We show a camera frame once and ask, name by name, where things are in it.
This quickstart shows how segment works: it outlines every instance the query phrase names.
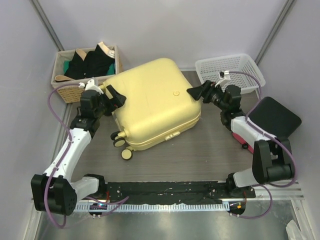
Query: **suitcase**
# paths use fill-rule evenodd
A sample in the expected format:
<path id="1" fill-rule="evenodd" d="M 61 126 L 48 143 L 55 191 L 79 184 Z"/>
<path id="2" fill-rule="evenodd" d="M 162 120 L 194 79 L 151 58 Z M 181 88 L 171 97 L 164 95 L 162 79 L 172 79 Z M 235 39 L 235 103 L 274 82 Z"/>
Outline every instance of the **suitcase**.
<path id="1" fill-rule="evenodd" d="M 111 135 L 113 145 L 129 144 L 121 156 L 130 160 L 133 151 L 146 150 L 192 128 L 201 115 L 201 101 L 174 61 L 160 58 L 107 79 L 100 86 L 112 98 L 107 86 L 126 97 L 112 115 L 119 131 Z"/>

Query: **gray wall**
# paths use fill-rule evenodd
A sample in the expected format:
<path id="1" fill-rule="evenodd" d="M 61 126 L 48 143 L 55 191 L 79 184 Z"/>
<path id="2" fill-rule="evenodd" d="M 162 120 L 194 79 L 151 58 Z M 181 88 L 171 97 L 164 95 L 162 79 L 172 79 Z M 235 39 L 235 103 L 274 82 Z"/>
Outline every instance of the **gray wall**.
<path id="1" fill-rule="evenodd" d="M 117 44 L 128 69 L 161 57 L 255 58 L 285 0 L 39 0 L 66 49 Z"/>
<path id="2" fill-rule="evenodd" d="M 298 181 L 319 234 L 320 207 L 320 1 L 297 1 L 260 69 L 263 95 L 274 97 L 302 118 L 290 137 Z"/>
<path id="3" fill-rule="evenodd" d="M 30 180 L 49 165 L 57 141 L 46 103 L 57 50 L 27 0 L 1 1 L 0 33 L 0 239 L 20 240 Z M 52 102 L 61 115 L 65 104 Z"/>

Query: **white plastic basket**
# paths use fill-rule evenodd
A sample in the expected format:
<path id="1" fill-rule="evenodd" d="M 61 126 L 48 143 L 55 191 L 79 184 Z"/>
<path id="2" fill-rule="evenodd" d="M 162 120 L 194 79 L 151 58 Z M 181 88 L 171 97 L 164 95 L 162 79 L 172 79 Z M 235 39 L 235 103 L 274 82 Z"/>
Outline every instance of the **white plastic basket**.
<path id="1" fill-rule="evenodd" d="M 255 76 L 262 87 L 266 84 L 264 76 L 255 61 L 244 53 L 199 60 L 195 63 L 195 69 L 202 84 L 206 80 L 218 82 L 219 72 L 221 71 L 245 72 Z M 230 78 L 231 81 L 222 87 L 223 90 L 230 84 L 240 87 L 241 94 L 251 93 L 258 88 L 257 83 L 249 76 L 243 74 L 230 74 Z"/>

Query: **floor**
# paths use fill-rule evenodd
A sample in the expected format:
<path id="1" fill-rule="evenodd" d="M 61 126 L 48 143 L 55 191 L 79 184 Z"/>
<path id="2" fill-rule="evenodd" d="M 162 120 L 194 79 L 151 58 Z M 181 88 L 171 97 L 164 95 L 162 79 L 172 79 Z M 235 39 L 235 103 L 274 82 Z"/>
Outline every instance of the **floor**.
<path id="1" fill-rule="evenodd" d="M 245 215 L 257 216 L 269 201 L 250 201 Z M 67 217 L 68 229 L 55 228 L 42 214 L 36 240 L 288 240 L 286 226 L 296 216 L 291 201 L 275 201 L 269 214 L 257 220 L 239 219 L 225 211 L 113 213 L 88 218 Z"/>
<path id="2" fill-rule="evenodd" d="M 195 87 L 200 85 L 195 71 L 183 72 Z M 242 96 L 241 107 L 250 110 L 257 100 L 255 92 Z M 78 104 L 72 107 L 70 119 Z M 84 150 L 72 181 L 85 174 L 103 175 L 109 182 L 225 181 L 229 173 L 252 165 L 252 154 L 243 150 L 220 121 L 220 110 L 203 104 L 199 122 L 170 141 L 145 151 L 136 151 L 130 161 L 121 158 L 123 147 L 115 148 L 110 134 L 117 131 L 112 117 L 103 117 L 92 142 Z"/>

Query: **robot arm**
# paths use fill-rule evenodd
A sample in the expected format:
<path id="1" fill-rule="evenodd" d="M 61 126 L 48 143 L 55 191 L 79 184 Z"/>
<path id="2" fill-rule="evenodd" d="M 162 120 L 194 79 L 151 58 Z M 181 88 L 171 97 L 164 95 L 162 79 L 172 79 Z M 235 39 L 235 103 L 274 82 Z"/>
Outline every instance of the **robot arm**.
<path id="1" fill-rule="evenodd" d="M 76 182 L 71 182 L 71 177 L 81 154 L 100 126 L 100 118 L 103 115 L 110 116 L 116 108 L 122 107 L 125 103 L 126 97 L 119 94 L 111 85 L 107 86 L 107 89 L 112 95 L 111 99 L 91 79 L 81 95 L 80 114 L 74 118 L 70 125 L 72 136 L 70 148 L 54 173 L 48 191 L 48 204 L 52 213 L 68 216 L 74 211 L 78 201 L 89 195 L 100 198 L 106 192 L 103 176 L 86 174 Z M 34 206 L 38 211 L 46 211 L 45 186 L 49 175 L 64 154 L 69 142 L 70 140 L 67 138 L 52 164 L 42 175 L 35 174 L 31 180 Z"/>
<path id="2" fill-rule="evenodd" d="M 252 121 L 248 124 L 245 113 L 240 108 L 241 88 L 228 85 L 225 91 L 222 90 L 221 86 L 229 80 L 229 72 L 225 71 L 220 73 L 217 83 L 207 80 L 201 86 L 187 90 L 195 100 L 203 97 L 203 103 L 213 103 L 220 108 L 221 123 L 253 149 L 252 168 L 229 174 L 226 180 L 229 190 L 292 178 L 295 169 L 286 152 L 264 136 L 265 131 L 258 125 Z M 287 138 L 277 139 L 291 151 Z"/>

